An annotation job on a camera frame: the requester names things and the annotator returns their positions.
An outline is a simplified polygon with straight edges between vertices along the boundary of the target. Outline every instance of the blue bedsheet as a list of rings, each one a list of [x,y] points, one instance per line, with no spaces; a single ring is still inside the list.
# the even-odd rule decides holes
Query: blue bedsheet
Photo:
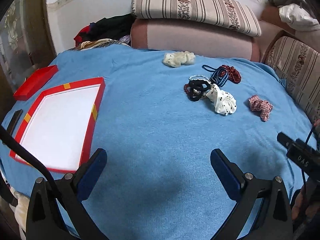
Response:
[[[91,154],[97,148],[105,149],[108,163],[91,196],[83,202],[101,231],[116,240],[210,239],[235,204],[210,165],[210,152],[215,148],[257,178],[280,175],[291,198],[302,185],[301,171],[285,157],[286,150],[276,137],[283,131],[292,138],[305,139],[311,124],[273,70],[244,59],[201,56],[194,65],[170,68],[162,63],[163,55],[163,51],[121,45],[66,51],[52,62],[59,71],[42,88],[104,77],[106,88]],[[188,100],[183,91],[188,77],[210,75],[201,68],[203,64],[226,64],[241,73],[240,84],[227,81],[223,87],[237,101],[234,114],[215,113],[208,99]],[[26,113],[39,93],[17,102],[4,127],[14,111],[22,108]],[[249,110],[248,98],[254,94],[273,105],[267,122]],[[309,144],[315,148],[315,139]],[[8,155],[9,149],[0,144],[2,170],[9,183],[30,195],[40,174]],[[65,212],[63,216],[72,228]],[[242,235],[253,219],[251,216]]]

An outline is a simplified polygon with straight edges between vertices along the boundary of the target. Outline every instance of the yellow tape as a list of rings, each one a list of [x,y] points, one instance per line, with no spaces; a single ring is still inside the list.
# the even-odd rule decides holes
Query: yellow tape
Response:
[[[64,87],[64,89],[69,89],[69,88],[71,88],[71,87],[70,87],[70,83],[64,84],[63,87]]]
[[[31,119],[31,116],[30,116],[30,114],[27,113],[26,116],[24,117],[24,120],[25,120],[26,122],[29,122],[30,119]]]
[[[96,105],[95,105],[95,104],[93,104],[91,113],[92,113],[92,115],[93,115],[94,121],[96,121],[96,120],[97,120],[97,116],[98,116],[98,111],[97,111],[97,108],[96,108]]]

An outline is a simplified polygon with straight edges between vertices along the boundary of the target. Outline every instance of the metal screw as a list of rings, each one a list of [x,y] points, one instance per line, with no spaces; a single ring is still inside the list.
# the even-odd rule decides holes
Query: metal screw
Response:
[[[276,181],[279,182],[279,183],[281,183],[281,182],[282,182],[282,178],[279,177],[279,176],[276,176]]]
[[[39,177],[36,179],[36,183],[41,183],[43,181],[43,178],[42,177]]]
[[[73,174],[72,173],[67,173],[66,175],[64,175],[65,179],[72,179]]]
[[[246,173],[245,175],[244,175],[247,179],[253,179],[253,175],[251,174],[251,173]]]

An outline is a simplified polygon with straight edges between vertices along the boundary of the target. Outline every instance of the red box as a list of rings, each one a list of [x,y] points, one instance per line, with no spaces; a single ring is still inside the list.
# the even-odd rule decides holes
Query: red box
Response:
[[[42,88],[55,73],[58,72],[57,65],[44,67],[36,70],[28,79],[17,89],[13,97],[18,101],[27,101],[40,88]]]

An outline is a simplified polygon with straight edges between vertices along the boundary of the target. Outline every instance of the floral striped pillow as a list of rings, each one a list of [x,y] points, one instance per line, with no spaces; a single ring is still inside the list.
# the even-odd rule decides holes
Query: floral striped pillow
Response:
[[[254,13],[235,0],[132,0],[131,14],[139,19],[204,22],[252,37],[261,35]]]
[[[271,48],[265,64],[279,78],[286,79],[286,90],[311,122],[320,118],[320,54],[311,47],[284,36]]]

